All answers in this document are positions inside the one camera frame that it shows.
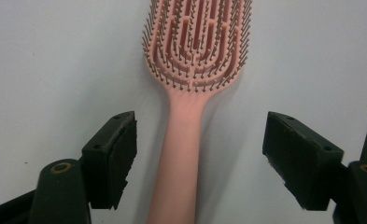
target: hairbrush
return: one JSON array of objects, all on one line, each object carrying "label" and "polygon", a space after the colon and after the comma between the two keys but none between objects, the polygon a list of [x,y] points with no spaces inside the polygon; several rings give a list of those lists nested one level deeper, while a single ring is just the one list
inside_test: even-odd
[{"label": "hairbrush", "polygon": [[251,0],[152,0],[143,49],[170,115],[148,223],[193,223],[206,103],[247,59]]}]

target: white background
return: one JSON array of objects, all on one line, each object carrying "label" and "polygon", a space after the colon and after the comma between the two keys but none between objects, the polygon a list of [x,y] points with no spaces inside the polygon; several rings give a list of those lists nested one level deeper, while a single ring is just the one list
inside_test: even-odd
[{"label": "white background", "polygon": [[[138,154],[117,211],[93,223],[144,223],[168,102],[145,67],[149,0],[0,0],[0,203],[134,110]],[[241,79],[207,106],[198,223],[332,223],[301,209],[261,154],[268,111],[295,117],[360,157],[367,132],[367,0],[255,0]]]}]

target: hairbrush handle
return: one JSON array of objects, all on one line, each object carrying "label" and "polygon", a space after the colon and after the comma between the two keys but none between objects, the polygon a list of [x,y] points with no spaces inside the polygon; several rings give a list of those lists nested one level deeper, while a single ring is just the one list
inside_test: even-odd
[{"label": "hairbrush handle", "polygon": [[194,223],[201,119],[206,101],[195,97],[193,100],[189,104],[170,101],[148,224]]}]

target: brush head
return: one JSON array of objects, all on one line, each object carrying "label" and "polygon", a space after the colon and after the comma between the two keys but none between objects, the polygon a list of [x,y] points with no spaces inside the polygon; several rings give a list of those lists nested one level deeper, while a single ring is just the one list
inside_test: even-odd
[{"label": "brush head", "polygon": [[152,0],[143,31],[150,73],[168,92],[214,95],[247,59],[251,0]]}]

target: black mount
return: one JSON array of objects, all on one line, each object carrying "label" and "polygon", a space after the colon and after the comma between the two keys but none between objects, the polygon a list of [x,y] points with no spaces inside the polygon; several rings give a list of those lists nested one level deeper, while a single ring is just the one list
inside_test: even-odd
[{"label": "black mount", "polygon": [[336,202],[335,224],[367,224],[367,136],[360,161],[341,164],[344,151],[297,119],[269,112],[262,153],[303,209]]},{"label": "black mount", "polygon": [[77,160],[55,161],[37,188],[0,205],[3,224],[90,224],[92,208],[117,209],[136,156],[134,111],[111,118]]}]

